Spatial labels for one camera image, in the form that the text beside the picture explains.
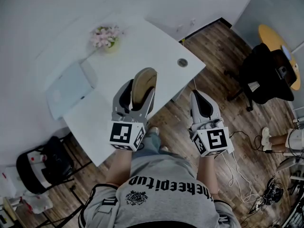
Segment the blue jeans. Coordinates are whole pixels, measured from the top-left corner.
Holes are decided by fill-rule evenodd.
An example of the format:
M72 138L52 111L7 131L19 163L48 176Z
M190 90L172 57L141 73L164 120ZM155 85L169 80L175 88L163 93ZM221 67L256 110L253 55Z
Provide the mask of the blue jeans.
M167 154L171 156L179 156L174 153L170 153L164 150L160 150L161 147L161 139L156 133L147 133L141 144L138 147L138 151L133 152L132 160L149 155L158 155L158 154Z

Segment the forearm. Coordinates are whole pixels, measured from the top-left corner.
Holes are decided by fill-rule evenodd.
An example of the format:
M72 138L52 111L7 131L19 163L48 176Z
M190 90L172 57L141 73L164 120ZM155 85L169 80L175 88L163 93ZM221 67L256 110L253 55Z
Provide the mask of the forearm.
M120 187L130 178L132 151L116 150L106 183Z
M219 199L219 186L215 174L214 156L200 157L199 162L196 179L205 184L214 199Z

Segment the brown shoe sole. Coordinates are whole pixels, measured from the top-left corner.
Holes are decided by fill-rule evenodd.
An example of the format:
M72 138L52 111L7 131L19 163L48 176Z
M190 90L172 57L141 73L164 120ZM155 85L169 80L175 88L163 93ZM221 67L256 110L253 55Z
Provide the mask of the brown shoe sole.
M150 90L156 87L156 80L157 72L151 67L144 68L135 75L132 84L132 106L134 110L141 109ZM154 97L149 109L149 113L153 109L153 104Z

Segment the shoe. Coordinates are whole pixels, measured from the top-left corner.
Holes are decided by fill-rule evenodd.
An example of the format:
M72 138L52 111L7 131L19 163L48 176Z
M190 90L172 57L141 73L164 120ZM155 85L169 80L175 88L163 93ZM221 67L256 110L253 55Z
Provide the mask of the shoe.
M266 151L271 151L271 146L272 146L272 143L269 143L269 144L265 145L265 146L263 147L263 151L264 151L264 152L266 152Z
M148 97L150 90L156 88L157 72L151 68L147 67L139 71L132 83L132 107L134 110L141 109L145 99ZM154 98L152 99L151 106L149 108L149 113L153 109Z
M269 138L270 138L270 137L271 137L271 136L270 136L270 134L269 134L269 128L267 128L267 127L263 128L263 130L262 130L262 140L261 140L261 144L262 144L263 146L266 146L266 145L270 144L270 143L269 143Z
M160 129L156 126L153 126L153 127L149 128L147 133L156 133L157 136L159 136L160 135Z
M166 145L162 145L161 150L169 152L169 149Z

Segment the yellow vase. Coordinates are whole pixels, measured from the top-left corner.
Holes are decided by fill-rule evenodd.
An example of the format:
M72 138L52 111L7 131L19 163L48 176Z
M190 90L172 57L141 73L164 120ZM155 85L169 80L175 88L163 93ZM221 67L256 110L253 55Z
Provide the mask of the yellow vase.
M106 53L113 53L116 52L119 48L120 42L119 39L117 38L114 42L114 45L112 45L111 47L104 47L104 51Z

